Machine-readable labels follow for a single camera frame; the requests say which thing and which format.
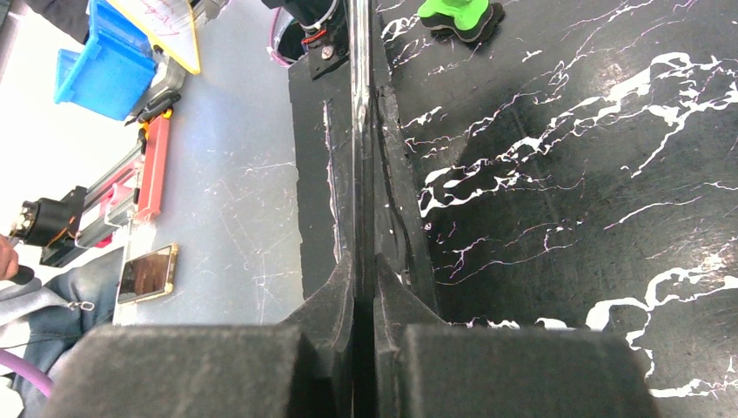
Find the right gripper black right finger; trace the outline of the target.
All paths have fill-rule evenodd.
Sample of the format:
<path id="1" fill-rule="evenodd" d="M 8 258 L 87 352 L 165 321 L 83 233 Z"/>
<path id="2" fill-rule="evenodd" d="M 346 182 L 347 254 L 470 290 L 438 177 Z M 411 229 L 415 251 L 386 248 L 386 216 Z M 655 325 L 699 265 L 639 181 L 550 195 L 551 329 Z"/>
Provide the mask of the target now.
<path id="1" fill-rule="evenodd" d="M 634 354 L 591 331 L 452 327 L 376 258 L 381 417 L 655 417 Z"/>

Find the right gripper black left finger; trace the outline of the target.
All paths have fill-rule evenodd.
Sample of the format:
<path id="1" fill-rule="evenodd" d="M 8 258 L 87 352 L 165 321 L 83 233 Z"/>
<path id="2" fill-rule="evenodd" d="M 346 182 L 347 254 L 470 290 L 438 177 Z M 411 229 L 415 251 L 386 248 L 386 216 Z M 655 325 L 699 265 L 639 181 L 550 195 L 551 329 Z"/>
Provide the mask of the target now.
<path id="1" fill-rule="evenodd" d="M 72 351 L 44 417 L 348 417 L 352 259 L 269 326 L 105 326 Z"/>

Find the green whiteboard eraser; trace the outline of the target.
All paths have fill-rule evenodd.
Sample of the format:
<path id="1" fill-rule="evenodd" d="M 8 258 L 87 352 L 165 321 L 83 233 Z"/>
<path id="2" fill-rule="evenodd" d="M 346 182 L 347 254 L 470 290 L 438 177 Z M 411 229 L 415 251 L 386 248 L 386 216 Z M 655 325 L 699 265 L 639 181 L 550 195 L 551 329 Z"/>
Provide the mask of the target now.
<path id="1" fill-rule="evenodd" d="M 504 17 L 501 3 L 487 0 L 427 0 L 417 16 L 432 32 L 452 32 L 464 43 L 480 41 Z"/>

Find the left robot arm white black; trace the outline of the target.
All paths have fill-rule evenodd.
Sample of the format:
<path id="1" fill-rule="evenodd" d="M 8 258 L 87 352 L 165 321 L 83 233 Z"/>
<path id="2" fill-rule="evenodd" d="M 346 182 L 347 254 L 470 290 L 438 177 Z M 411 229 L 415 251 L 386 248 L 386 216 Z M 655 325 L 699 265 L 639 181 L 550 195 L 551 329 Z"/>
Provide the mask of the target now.
<path id="1" fill-rule="evenodd" d="M 270 10 L 287 11 L 304 37 L 312 80 L 338 69 L 349 58 L 348 7 L 341 0 L 263 0 Z"/>

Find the person hand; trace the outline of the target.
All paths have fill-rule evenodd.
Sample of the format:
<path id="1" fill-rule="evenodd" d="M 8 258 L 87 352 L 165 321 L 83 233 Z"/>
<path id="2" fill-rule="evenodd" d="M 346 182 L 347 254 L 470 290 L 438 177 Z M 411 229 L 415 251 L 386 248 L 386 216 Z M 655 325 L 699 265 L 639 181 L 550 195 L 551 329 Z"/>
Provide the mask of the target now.
<path id="1" fill-rule="evenodd" d="M 1 236 L 0 239 L 0 274 L 1 280 L 10 280 L 19 272 L 18 254 L 16 251 L 17 242 L 14 239 Z"/>

